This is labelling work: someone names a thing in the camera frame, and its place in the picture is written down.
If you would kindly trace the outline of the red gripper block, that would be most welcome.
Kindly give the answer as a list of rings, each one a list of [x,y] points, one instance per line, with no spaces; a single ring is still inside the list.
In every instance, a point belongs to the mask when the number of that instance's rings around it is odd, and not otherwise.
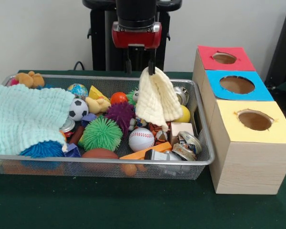
[[[129,30],[119,25],[117,21],[112,24],[112,40],[116,48],[125,49],[125,72],[132,73],[132,62],[129,57],[130,46],[149,49],[148,73],[155,74],[156,49],[160,46],[162,25],[155,22],[153,26],[139,30]]]

